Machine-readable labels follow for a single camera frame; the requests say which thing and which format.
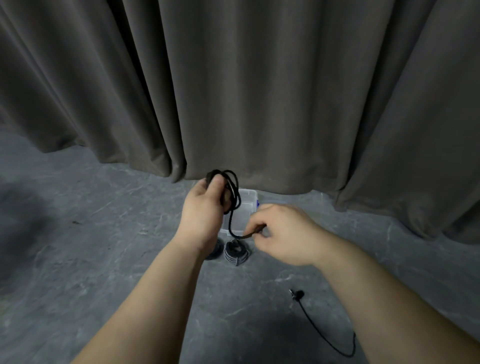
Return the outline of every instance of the clear plastic box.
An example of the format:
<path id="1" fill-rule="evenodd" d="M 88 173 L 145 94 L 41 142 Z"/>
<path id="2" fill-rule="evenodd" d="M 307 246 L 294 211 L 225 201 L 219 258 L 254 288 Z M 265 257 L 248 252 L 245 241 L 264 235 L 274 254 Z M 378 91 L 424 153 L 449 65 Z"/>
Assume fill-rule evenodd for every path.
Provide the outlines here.
<path id="1" fill-rule="evenodd" d="M 232 219 L 232 233 L 235 235 L 243 235 L 243 231 L 247 226 L 250 215 L 256 212 L 258 207 L 257 191 L 239 188 L 239 194 L 241 197 L 241 205 L 238 209 L 233 211 Z M 220 229 L 220 232 L 226 233 L 227 235 L 230 235 L 228 231 L 229 219 L 230 213 L 223 216 L 223 224 Z"/>

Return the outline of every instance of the hand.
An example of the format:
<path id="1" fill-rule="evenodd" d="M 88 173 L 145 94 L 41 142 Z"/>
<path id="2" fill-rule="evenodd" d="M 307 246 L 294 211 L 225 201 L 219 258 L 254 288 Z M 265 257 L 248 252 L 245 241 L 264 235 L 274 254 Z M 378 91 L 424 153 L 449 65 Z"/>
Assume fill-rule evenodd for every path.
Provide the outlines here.
<path id="1" fill-rule="evenodd" d="M 200 180 L 188 193 L 174 238 L 188 249 L 199 251 L 203 258 L 213 251 L 223 213 L 230 208 L 230 191 L 225 189 L 225 178 L 217 174 L 208 189 L 206 186 L 206 180 Z M 220 204 L 222 194 L 223 206 Z"/>
<path id="2" fill-rule="evenodd" d="M 314 264 L 320 254 L 321 242 L 332 233 L 317 225 L 305 212 L 289 205 L 260 205 L 250 216 L 243 234 L 266 224 L 271 236 L 254 234 L 258 249 L 284 263 L 295 266 Z"/>

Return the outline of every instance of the finger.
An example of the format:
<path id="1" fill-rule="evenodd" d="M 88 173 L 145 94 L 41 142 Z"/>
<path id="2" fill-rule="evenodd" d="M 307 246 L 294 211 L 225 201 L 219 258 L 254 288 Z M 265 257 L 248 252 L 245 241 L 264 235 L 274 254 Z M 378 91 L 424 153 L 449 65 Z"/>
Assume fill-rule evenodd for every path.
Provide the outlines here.
<path id="1" fill-rule="evenodd" d="M 275 205 L 275 204 L 261 204 L 260 206 L 258 206 L 257 211 L 265 210 L 266 208 L 270 208 L 273 205 Z"/>
<path id="2" fill-rule="evenodd" d="M 195 186 L 192 187 L 190 190 L 190 193 L 193 194 L 194 196 L 200 196 L 201 194 L 204 194 L 207 190 L 207 181 L 205 178 L 202 180 L 199 180 Z"/>
<path id="3" fill-rule="evenodd" d="M 261 250 L 262 252 L 268 253 L 270 244 L 272 242 L 271 238 L 266 238 L 262 234 L 253 234 L 252 235 L 253 241 L 255 242 L 255 246 Z"/>
<path id="4" fill-rule="evenodd" d="M 230 201 L 230 196 L 232 194 L 230 193 L 230 190 L 225 189 L 223 193 L 223 212 L 227 212 L 230 209 L 230 206 L 232 206 L 232 202 Z"/>
<path id="5" fill-rule="evenodd" d="M 210 185 L 207 188 L 207 192 L 205 192 L 206 196 L 209 196 L 212 199 L 220 201 L 220 196 L 223 193 L 223 189 L 225 188 L 225 178 L 221 174 L 216 174 L 215 177 L 210 182 Z"/>
<path id="6" fill-rule="evenodd" d="M 250 234 L 251 232 L 255 231 L 255 228 L 258 225 L 266 224 L 268 219 L 268 210 L 257 211 L 254 214 L 250 215 L 250 220 L 247 222 L 247 226 L 245 227 L 245 231 L 243 235 Z"/>

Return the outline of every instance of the forearm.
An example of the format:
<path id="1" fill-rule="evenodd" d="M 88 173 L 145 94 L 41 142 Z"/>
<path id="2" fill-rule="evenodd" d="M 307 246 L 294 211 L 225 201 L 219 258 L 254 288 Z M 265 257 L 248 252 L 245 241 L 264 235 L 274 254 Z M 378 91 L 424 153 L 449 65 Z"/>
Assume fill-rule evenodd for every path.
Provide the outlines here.
<path id="1" fill-rule="evenodd" d="M 75 363 L 175 363 L 202 266 L 172 240 Z"/>
<path id="2" fill-rule="evenodd" d="M 469 363 L 478 343 L 360 248 L 322 233 L 319 268 L 347 310 L 371 363 Z"/>

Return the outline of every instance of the gray marble floor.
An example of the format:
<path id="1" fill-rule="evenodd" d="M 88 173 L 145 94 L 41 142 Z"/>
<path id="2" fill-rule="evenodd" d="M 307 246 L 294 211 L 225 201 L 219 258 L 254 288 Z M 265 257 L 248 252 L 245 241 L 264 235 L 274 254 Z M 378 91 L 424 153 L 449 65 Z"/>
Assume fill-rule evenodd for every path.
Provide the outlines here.
<path id="1" fill-rule="evenodd" d="M 173 236 L 191 181 L 172 184 L 83 147 L 41 154 L 0 132 L 0 362 L 66 363 L 88 342 Z M 426 242 L 387 217 L 336 212 L 319 192 L 259 192 L 304 208 L 351 239 L 443 315 L 480 339 L 480 246 Z M 288 289 L 338 347 L 351 347 L 345 310 L 322 275 L 253 248 L 233 267 L 202 268 L 182 363 L 364 363 L 314 332 Z"/>

